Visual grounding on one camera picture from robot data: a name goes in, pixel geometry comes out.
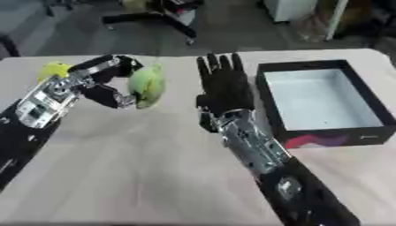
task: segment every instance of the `white cabinet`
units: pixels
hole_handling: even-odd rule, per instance
[[[298,19],[310,14],[317,0],[263,0],[275,22]]]

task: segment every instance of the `table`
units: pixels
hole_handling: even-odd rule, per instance
[[[396,71],[370,49],[241,53],[251,80],[264,62],[346,59],[396,115]],[[35,84],[44,63],[92,56],[7,58],[0,107]],[[151,109],[81,100],[41,152],[0,193],[0,222],[280,224],[251,176],[216,134],[198,126],[195,57],[138,56],[164,66],[167,92]],[[124,87],[120,79],[113,84]],[[258,124],[265,126],[256,98]],[[395,224],[396,139],[371,147],[291,150],[368,224]]]

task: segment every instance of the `black robotic glove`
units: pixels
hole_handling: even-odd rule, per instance
[[[227,56],[217,60],[215,55],[208,54],[207,58],[208,64],[203,57],[197,59],[204,94],[196,97],[196,107],[203,112],[200,125],[210,132],[217,132],[210,114],[221,117],[233,109],[253,110],[255,105],[248,76],[238,54],[232,54],[232,64]]]

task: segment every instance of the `yellow tennis ball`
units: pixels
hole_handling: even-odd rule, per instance
[[[68,74],[67,72],[71,67],[72,66],[69,64],[63,64],[58,61],[49,62],[42,67],[37,80],[41,82],[53,75],[58,75],[59,77],[66,78]]]

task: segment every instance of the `screw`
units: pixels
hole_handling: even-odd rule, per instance
[[[34,135],[29,135],[28,137],[27,137],[27,140],[28,141],[33,141],[35,139],[35,136]]]
[[[0,118],[0,122],[3,124],[8,124],[10,123],[10,119],[8,119],[8,117],[2,117]]]

